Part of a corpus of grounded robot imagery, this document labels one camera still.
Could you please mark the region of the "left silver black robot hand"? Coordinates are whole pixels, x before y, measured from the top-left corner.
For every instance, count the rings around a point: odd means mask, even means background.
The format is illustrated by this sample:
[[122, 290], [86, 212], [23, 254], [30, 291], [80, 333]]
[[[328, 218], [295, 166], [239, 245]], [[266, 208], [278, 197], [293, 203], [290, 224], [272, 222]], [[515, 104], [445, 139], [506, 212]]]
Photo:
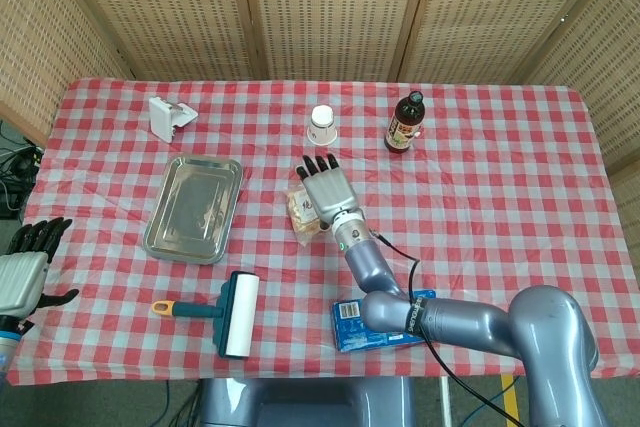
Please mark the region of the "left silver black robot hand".
[[46, 278], [60, 240], [72, 224], [70, 218], [57, 217], [20, 227], [1, 256], [1, 316], [19, 320], [37, 309], [71, 302], [78, 289], [63, 295], [43, 292]]

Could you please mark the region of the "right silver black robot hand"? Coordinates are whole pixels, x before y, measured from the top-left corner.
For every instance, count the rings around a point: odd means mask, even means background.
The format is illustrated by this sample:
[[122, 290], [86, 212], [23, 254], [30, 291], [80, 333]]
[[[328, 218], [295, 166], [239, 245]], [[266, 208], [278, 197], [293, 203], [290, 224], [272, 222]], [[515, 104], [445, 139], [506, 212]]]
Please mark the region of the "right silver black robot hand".
[[332, 153], [302, 156], [303, 164], [296, 168], [311, 204], [325, 226], [332, 226], [344, 213], [360, 208], [356, 193], [344, 170]]

